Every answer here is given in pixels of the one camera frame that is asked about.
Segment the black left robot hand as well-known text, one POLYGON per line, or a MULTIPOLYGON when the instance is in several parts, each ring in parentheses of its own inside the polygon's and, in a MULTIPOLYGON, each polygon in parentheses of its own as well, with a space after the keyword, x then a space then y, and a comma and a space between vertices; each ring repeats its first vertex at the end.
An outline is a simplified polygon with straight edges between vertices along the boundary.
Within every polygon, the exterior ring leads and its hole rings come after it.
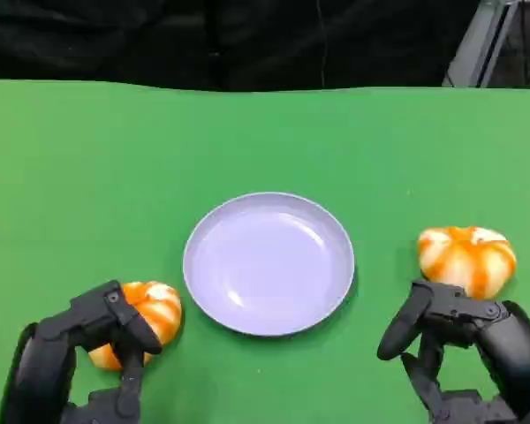
POLYGON ((67 310, 20 334, 0 405, 0 423, 137 423, 145 354, 163 347, 116 280, 71 299, 67 310), (69 400, 76 349, 110 345, 122 367, 116 388, 85 405, 69 400))

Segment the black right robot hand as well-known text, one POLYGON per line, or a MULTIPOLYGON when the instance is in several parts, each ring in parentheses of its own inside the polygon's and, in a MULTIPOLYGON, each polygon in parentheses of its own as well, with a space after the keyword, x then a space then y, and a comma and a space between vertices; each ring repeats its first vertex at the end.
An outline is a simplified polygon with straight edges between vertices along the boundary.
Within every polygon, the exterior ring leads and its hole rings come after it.
POLYGON ((432 423, 530 423, 530 318, 515 302, 473 299, 459 286, 417 279, 377 356, 401 359, 432 423), (497 396, 442 390, 437 376, 447 345, 476 347, 497 396))

